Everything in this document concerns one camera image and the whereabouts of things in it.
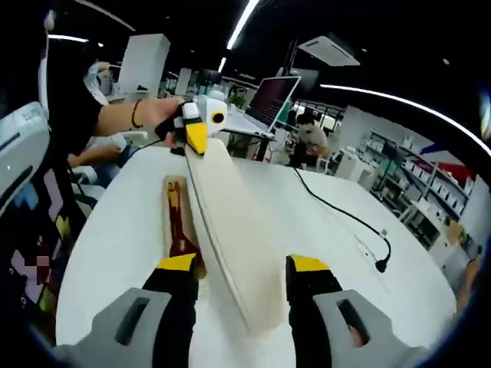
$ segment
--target white wall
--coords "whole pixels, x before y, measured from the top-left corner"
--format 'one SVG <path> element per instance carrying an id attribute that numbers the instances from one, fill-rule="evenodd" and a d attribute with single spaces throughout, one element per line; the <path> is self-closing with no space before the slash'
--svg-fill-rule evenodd
<path id="1" fill-rule="evenodd" d="M 177 80 L 176 93 L 179 96 L 186 95 L 187 86 L 191 79 L 191 69 L 182 68 L 179 72 L 179 79 Z"/>
<path id="2" fill-rule="evenodd" d="M 384 119 L 383 117 L 377 117 L 371 113 L 365 113 L 356 107 L 348 106 L 344 113 L 340 129 L 339 146 L 359 146 L 361 137 L 364 134 L 369 133 L 370 129 L 376 130 L 380 134 L 383 134 L 399 144 L 402 144 L 404 137 L 408 135 L 414 137 L 414 144 L 418 145 L 420 148 L 429 146 L 433 143 L 426 137 L 407 129 L 400 124 Z M 424 155 L 424 158 L 428 161 L 440 161 L 462 165 L 456 157 L 447 151 L 428 153 Z"/>
<path id="3" fill-rule="evenodd" d="M 479 245 L 486 245 L 491 233 L 491 195 L 489 187 L 478 175 L 460 223 Z"/>
<path id="4" fill-rule="evenodd" d="M 141 85 L 157 97 L 170 42 L 163 34 L 131 36 L 124 52 L 118 80 L 120 92 L 133 93 Z"/>

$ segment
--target white machine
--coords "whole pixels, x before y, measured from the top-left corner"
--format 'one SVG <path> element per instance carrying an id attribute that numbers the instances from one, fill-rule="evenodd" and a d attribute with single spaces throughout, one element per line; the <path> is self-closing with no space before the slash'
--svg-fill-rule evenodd
<path id="1" fill-rule="evenodd" d="M 335 176 L 351 182 L 357 182 L 363 188 L 370 191 L 377 178 L 376 168 L 364 163 L 354 153 L 343 150 L 343 158 L 339 164 Z"/>
<path id="2" fill-rule="evenodd" d="M 0 120 L 0 216 L 38 170 L 48 144 L 48 119 L 39 102 L 31 102 Z"/>

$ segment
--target human arm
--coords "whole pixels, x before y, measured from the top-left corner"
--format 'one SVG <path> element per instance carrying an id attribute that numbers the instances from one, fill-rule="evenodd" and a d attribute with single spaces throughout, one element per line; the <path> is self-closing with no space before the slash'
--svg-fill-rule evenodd
<path id="1" fill-rule="evenodd" d="M 479 272 L 479 260 L 471 261 L 463 274 L 463 281 L 460 285 L 460 290 L 457 295 L 456 309 L 460 312 L 469 303 L 470 296 L 473 292 L 473 282 Z"/>
<path id="2" fill-rule="evenodd" d="M 80 155 L 73 153 L 68 155 L 68 164 L 70 167 L 100 165 L 108 161 L 114 161 L 121 153 L 121 148 L 116 144 L 86 149 Z"/>
<path id="3" fill-rule="evenodd" d="M 184 100 L 179 97 L 151 98 L 141 100 L 135 111 L 134 121 L 137 126 L 154 129 L 171 117 Z M 135 103 L 118 103 L 101 108 L 94 128 L 95 136 L 110 136 L 118 132 L 134 129 L 131 116 Z"/>

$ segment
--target bracelet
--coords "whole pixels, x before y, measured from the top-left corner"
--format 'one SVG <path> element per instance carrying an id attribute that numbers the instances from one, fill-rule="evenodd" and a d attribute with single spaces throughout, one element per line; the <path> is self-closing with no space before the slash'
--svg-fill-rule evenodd
<path id="1" fill-rule="evenodd" d="M 141 100 L 135 103 L 135 107 L 133 108 L 133 113 L 131 114 L 131 125 L 133 125 L 135 128 L 140 129 L 143 127 L 143 125 L 136 125 L 135 124 L 135 113 L 137 112 L 137 107 L 140 104 Z"/>

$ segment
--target office room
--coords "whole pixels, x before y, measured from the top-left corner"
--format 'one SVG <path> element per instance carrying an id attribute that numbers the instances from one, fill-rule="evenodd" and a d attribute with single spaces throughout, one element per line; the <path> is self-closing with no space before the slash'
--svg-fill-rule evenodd
<path id="1" fill-rule="evenodd" d="M 482 11 L 13 5 L 7 351 L 48 366 L 481 361 L 491 75 L 455 44 L 484 48 Z"/>

